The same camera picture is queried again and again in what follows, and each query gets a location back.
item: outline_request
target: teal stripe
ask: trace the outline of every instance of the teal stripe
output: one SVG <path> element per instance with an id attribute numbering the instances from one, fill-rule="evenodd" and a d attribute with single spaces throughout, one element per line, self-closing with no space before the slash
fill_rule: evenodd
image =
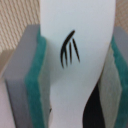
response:
<path id="1" fill-rule="evenodd" d="M 46 51 L 46 40 L 41 37 L 40 30 L 37 34 L 37 48 L 30 70 L 25 78 L 30 115 L 34 128 L 45 128 L 44 117 L 40 101 L 38 76 L 43 64 Z"/>
<path id="2" fill-rule="evenodd" d="M 122 86 L 121 100 L 114 128 L 126 128 L 128 121 L 128 66 L 115 44 L 114 37 L 111 45 Z"/>

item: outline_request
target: curved white surface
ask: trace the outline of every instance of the curved white surface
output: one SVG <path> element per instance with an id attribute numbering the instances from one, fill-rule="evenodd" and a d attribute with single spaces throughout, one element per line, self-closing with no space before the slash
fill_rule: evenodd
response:
<path id="1" fill-rule="evenodd" d="M 82 128 L 83 111 L 103 68 L 111 41 L 115 0 L 41 0 L 41 34 L 49 45 L 50 100 L 53 119 L 49 128 Z M 75 30 L 65 49 L 62 45 Z M 77 58 L 73 41 L 79 52 Z M 69 43 L 72 46 L 70 63 Z"/>

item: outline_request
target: black mark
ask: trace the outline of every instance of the black mark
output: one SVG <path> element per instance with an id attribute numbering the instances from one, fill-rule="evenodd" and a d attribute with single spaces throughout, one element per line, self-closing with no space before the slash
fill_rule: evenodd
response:
<path id="1" fill-rule="evenodd" d="M 66 60 L 66 66 L 68 66 L 68 60 L 67 60 L 67 50 L 66 50 L 66 46 L 67 44 L 69 43 L 70 39 L 73 37 L 75 31 L 73 30 L 68 36 L 67 38 L 65 39 L 63 45 L 62 45 L 62 48 L 61 48 L 61 53 L 60 53 L 60 60 L 61 60 L 61 65 L 62 67 L 64 68 L 64 65 L 63 65 L 63 54 L 65 54 L 65 60 Z M 77 55 L 77 58 L 80 62 L 80 57 L 79 57 L 79 53 L 78 53 L 78 49 L 77 49 L 77 46 L 76 46 L 76 42 L 74 39 L 72 39 L 72 42 L 73 42 L 73 45 L 74 45 L 74 48 L 75 48 L 75 52 L 76 52 L 76 55 Z M 71 45 L 71 42 L 69 44 L 69 52 L 70 52 L 70 63 L 72 63 L 72 45 Z"/>

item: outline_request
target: black brush stroke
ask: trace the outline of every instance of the black brush stroke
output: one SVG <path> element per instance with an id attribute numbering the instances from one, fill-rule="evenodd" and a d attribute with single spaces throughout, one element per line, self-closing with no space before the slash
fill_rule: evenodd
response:
<path id="1" fill-rule="evenodd" d="M 78 58 L 78 60 L 79 60 L 79 62 L 80 62 L 79 53 L 78 53 L 78 49 L 77 49 L 77 46 L 76 46 L 75 40 L 74 40 L 74 39 L 72 39 L 72 41 L 73 41 L 73 45 L 74 45 L 74 48 L 75 48 L 75 51 L 76 51 L 77 58 Z"/>
<path id="2" fill-rule="evenodd" d="M 66 65 L 68 66 L 68 62 L 67 62 L 67 50 L 65 48 L 65 60 L 66 60 Z"/>
<path id="3" fill-rule="evenodd" d="M 69 44 L 69 51 L 70 51 L 70 63 L 72 63 L 72 45 L 71 45 L 71 42 Z"/>
<path id="4" fill-rule="evenodd" d="M 62 67 L 64 68 L 64 65 L 63 65 L 63 53 L 65 51 L 65 48 L 66 48 L 66 45 L 68 44 L 69 40 L 72 38 L 72 36 L 74 35 L 75 33 L 75 30 L 73 30 L 69 35 L 68 37 L 65 39 L 64 43 L 63 43 L 63 46 L 61 48 L 61 54 L 60 54 L 60 59 L 61 59 L 61 65 Z"/>

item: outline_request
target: green edge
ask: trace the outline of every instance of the green edge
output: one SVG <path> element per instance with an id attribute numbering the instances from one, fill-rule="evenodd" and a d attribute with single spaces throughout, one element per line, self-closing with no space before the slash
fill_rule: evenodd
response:
<path id="1" fill-rule="evenodd" d="M 41 37 L 40 30 L 37 34 L 37 43 L 36 53 L 34 55 L 30 70 L 25 77 L 25 84 L 33 127 L 45 128 L 41 107 L 42 103 L 40 101 L 38 76 L 45 57 L 46 40 Z"/>

